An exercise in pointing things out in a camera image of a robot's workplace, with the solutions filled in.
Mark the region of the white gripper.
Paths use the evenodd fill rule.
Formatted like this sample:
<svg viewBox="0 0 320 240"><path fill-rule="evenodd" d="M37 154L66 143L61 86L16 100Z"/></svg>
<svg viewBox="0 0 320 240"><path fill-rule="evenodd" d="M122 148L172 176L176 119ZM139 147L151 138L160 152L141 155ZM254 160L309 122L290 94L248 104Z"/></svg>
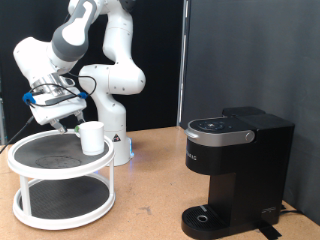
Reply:
<svg viewBox="0 0 320 240"><path fill-rule="evenodd" d="M86 101L78 96L51 98L49 94L42 94L34 99L35 103L30 103L30 109L40 125L50 123L60 134L64 134L67 128L58 120L74 114L78 124L85 122L82 110L86 107Z"/></svg>

